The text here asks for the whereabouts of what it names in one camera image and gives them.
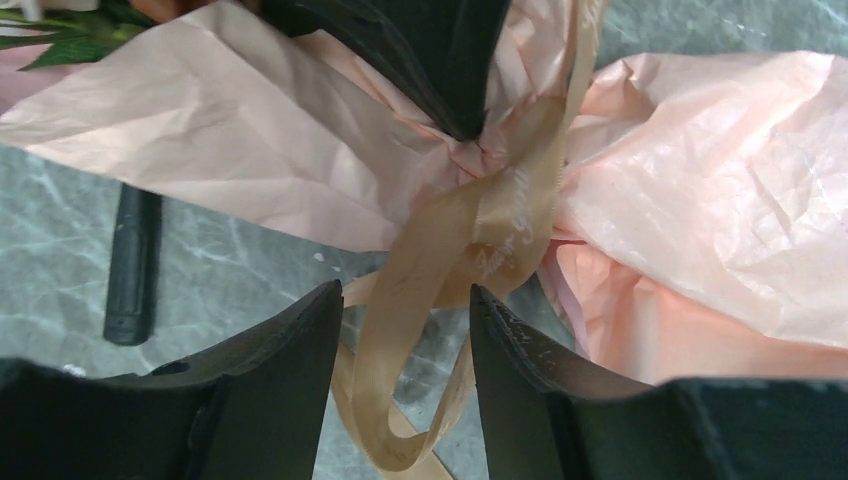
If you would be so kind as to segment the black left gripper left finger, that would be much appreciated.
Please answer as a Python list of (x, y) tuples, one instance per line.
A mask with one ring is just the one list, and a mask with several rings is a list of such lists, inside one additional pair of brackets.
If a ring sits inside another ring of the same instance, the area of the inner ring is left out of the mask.
[(343, 311), (326, 282), (143, 376), (1, 362), (5, 479), (309, 479)]

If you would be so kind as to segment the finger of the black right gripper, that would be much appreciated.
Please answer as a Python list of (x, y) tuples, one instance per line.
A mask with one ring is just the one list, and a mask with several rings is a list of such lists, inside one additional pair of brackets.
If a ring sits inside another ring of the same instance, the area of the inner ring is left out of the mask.
[(258, 15), (289, 37), (323, 30), (388, 79), (443, 132), (477, 139), (510, 0), (268, 0)]

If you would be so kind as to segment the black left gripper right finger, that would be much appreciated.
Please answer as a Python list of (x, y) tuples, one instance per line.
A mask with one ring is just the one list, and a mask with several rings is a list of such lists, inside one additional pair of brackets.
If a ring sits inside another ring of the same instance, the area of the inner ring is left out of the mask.
[(493, 479), (843, 479), (847, 385), (683, 378), (651, 386), (525, 323), (482, 286), (470, 339)]

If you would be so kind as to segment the brown ribbon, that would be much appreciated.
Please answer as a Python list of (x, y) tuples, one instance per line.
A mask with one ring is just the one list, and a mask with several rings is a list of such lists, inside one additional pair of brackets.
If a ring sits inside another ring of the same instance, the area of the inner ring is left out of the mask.
[(505, 295), (540, 264), (556, 217), (566, 136), (585, 96), (606, 5), (576, 1), (567, 17), (563, 98), (537, 100), (513, 129), (508, 164), (417, 209), (381, 270), (345, 287), (364, 305), (355, 348), (340, 346), (332, 392), (360, 451), (386, 479), (445, 479), (435, 443), (460, 419), (474, 386), (463, 345), (430, 427), (417, 432), (393, 400), (396, 384), (434, 308), (465, 305), (481, 284)]

